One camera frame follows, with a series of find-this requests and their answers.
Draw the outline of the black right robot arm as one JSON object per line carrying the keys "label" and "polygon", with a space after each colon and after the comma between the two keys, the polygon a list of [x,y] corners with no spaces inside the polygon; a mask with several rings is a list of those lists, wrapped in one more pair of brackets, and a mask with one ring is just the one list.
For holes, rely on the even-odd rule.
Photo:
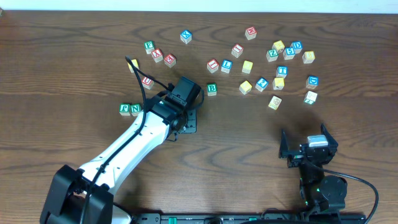
{"label": "black right robot arm", "polygon": [[309,136],[297,150],[290,150],[287,136],[281,134],[279,158],[287,160],[287,167],[300,172],[300,194],[315,213],[337,212],[345,208],[347,182],[335,175],[325,175],[323,169],[335,156],[337,141],[320,126],[319,135]]}

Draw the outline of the green B block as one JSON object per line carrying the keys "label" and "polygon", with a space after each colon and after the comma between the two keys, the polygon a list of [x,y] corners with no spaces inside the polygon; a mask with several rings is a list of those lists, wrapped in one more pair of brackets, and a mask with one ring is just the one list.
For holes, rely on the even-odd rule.
{"label": "green B block", "polygon": [[208,96],[216,96],[218,88],[215,83],[209,83],[209,84],[207,84],[206,90],[207,90]]}

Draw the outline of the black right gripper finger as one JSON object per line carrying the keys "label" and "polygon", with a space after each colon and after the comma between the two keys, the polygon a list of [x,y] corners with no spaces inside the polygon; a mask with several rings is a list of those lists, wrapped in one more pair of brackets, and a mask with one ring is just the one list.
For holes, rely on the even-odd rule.
{"label": "black right gripper finger", "polygon": [[327,131],[326,126],[322,123],[320,126],[321,133],[326,137],[326,140],[329,143],[329,146],[331,148],[337,148],[338,143],[337,141],[333,138],[333,136]]}
{"label": "black right gripper finger", "polygon": [[287,136],[285,131],[281,130],[281,140],[279,148],[279,159],[287,159],[293,156],[292,152],[289,150],[289,144],[287,142]]}

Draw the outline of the yellow block plain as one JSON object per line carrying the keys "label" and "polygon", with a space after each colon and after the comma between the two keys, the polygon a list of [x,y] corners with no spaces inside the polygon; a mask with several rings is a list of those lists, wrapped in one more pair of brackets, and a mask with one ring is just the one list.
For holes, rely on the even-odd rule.
{"label": "yellow block plain", "polygon": [[[138,64],[138,61],[136,60],[136,59],[132,59],[131,60],[131,63],[134,65],[134,67],[138,70],[139,69],[139,64]],[[133,69],[133,67],[131,66],[131,64],[130,63],[127,63],[127,65],[128,65],[128,67],[129,67],[129,69],[130,69],[130,72],[131,73],[134,73],[134,69]]]}

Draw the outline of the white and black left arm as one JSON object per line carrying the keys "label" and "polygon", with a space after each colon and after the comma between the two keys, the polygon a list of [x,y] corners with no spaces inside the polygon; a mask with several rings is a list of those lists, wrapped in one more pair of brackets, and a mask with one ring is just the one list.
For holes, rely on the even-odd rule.
{"label": "white and black left arm", "polygon": [[105,151],[75,170],[68,165],[54,175],[41,223],[131,223],[132,216],[114,204],[126,177],[172,133],[193,133],[187,123],[196,115],[195,99],[168,93],[154,96],[132,125]]}

